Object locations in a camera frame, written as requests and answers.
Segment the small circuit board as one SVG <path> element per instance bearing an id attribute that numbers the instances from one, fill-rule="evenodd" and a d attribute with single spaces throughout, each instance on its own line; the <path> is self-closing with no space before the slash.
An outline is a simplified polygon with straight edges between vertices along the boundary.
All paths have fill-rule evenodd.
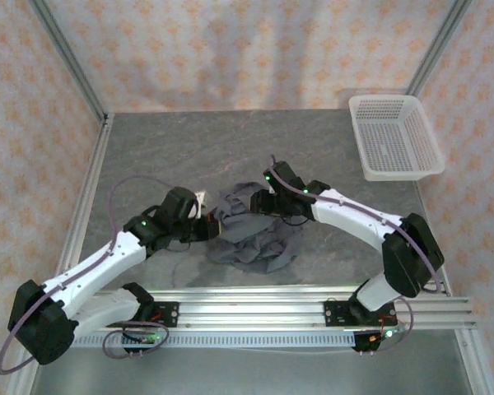
<path id="1" fill-rule="evenodd" d="M 129 342 L 136 344 L 155 344 L 162 340 L 162 336 L 152 332 L 152 333 L 130 333 L 124 332 L 123 337 Z"/>
<path id="2" fill-rule="evenodd" d="M 400 334 L 402 332 L 405 332 L 406 330 L 407 330 L 407 327 L 405 325 L 397 325 L 393 328 L 386 329 L 379 334 L 370 335 L 369 341 L 370 342 L 382 342 L 383 340 L 391 338 L 392 336 Z"/>

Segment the aluminium mounting rail beam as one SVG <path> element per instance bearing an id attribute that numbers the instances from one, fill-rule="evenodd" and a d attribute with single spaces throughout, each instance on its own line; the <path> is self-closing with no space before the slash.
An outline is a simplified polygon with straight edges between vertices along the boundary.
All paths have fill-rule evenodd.
<path id="1" fill-rule="evenodd" d="M 179 303 L 178 328 L 189 330 L 283 330 L 325 328 L 323 303 L 349 300 L 352 286 L 254 286 L 156 290 L 155 301 Z M 126 320 L 137 310 L 127 290 L 95 294 L 67 287 L 50 299 L 63 303 L 68 318 L 90 319 L 93 329 Z M 421 330 L 475 328 L 478 318 L 467 297 L 422 292 L 394 301 L 398 320 Z"/>

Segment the white perforated plastic basket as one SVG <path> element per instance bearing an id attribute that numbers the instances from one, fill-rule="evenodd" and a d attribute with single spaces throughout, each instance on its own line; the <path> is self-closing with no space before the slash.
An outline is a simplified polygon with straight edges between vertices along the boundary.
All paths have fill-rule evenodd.
<path id="1" fill-rule="evenodd" d="M 418 181 L 445 161 L 420 100 L 411 95 L 354 95 L 348 101 L 368 181 Z"/>

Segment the grey t-shirt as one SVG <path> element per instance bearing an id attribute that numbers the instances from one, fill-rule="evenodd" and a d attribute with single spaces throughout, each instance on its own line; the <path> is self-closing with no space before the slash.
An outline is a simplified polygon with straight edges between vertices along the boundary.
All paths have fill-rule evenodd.
<path id="1" fill-rule="evenodd" d="M 250 208 L 250 199 L 268 189 L 257 182 L 239 183 L 219 192 L 212 214 L 221 233 L 207 242 L 208 258 L 243 272 L 268 274 L 290 264 L 301 251 L 303 223 Z"/>

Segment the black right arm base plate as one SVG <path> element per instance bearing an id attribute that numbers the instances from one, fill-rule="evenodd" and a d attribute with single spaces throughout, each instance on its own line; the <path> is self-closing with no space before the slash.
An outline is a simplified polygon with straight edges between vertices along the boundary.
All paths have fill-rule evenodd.
<path id="1" fill-rule="evenodd" d="M 324 321 L 327 327 L 379 327 L 396 326 L 398 318 L 393 303 L 376 311 L 364 308 L 357 300 L 333 300 L 323 303 Z"/>

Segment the aluminium frame post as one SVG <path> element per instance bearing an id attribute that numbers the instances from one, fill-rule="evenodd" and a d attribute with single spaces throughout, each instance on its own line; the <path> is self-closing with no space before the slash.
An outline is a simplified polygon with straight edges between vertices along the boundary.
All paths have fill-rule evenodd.
<path id="1" fill-rule="evenodd" d="M 441 55 L 444 53 L 446 46 L 454 35 L 454 32 L 463 20 L 463 17 L 472 1 L 473 0 L 454 0 L 445 19 L 440 25 L 439 30 L 426 51 L 421 64 L 413 75 L 412 80 L 405 91 L 406 95 L 418 96 L 422 92 L 424 85 L 426 84 L 436 64 L 440 60 Z"/>
<path id="2" fill-rule="evenodd" d="M 59 56 L 63 60 L 69 74 L 77 85 L 77 88 L 82 93 L 87 106 L 94 114 L 95 118 L 104 123 L 107 114 L 94 92 L 91 83 L 88 81 L 81 64 L 78 62 L 71 45 L 60 28 L 57 19 L 52 13 L 49 4 L 46 0 L 27 0 L 35 15 L 39 18 L 40 23 L 44 27 L 51 43 L 57 50 Z"/>

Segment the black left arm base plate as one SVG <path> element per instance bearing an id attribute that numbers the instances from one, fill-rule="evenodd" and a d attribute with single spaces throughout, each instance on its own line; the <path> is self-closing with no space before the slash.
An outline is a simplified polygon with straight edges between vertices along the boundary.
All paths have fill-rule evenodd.
<path id="1" fill-rule="evenodd" d="M 153 301 L 140 304 L 137 312 L 127 321 L 113 324 L 114 328 L 139 328 L 144 323 L 159 323 L 168 328 L 176 328 L 179 316 L 179 303 Z"/>

